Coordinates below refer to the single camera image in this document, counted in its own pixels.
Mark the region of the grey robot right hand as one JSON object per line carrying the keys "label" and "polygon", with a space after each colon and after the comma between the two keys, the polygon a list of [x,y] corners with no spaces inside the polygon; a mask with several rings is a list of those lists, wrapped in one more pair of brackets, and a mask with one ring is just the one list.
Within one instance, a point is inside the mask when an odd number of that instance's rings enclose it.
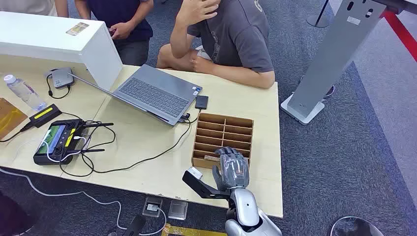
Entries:
{"label": "grey robot right hand", "polygon": [[219,155],[220,167],[213,165],[212,174],[219,191],[249,185],[249,165],[243,155],[233,147],[222,147],[214,153]]}

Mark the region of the person's left hand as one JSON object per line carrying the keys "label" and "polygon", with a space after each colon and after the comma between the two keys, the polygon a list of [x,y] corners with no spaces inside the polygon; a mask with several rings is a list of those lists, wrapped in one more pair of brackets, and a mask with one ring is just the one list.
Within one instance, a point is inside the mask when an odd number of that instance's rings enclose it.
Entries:
{"label": "person's left hand", "polygon": [[197,73],[212,74],[215,64],[201,56],[194,55],[190,59],[192,71]]}

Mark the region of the person's right hand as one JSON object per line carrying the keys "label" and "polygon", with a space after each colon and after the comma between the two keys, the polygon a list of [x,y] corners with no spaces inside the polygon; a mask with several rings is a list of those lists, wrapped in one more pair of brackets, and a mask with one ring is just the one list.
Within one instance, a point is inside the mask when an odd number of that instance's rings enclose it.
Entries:
{"label": "person's right hand", "polygon": [[190,26],[217,15],[220,0],[184,0],[176,16],[176,24]]}

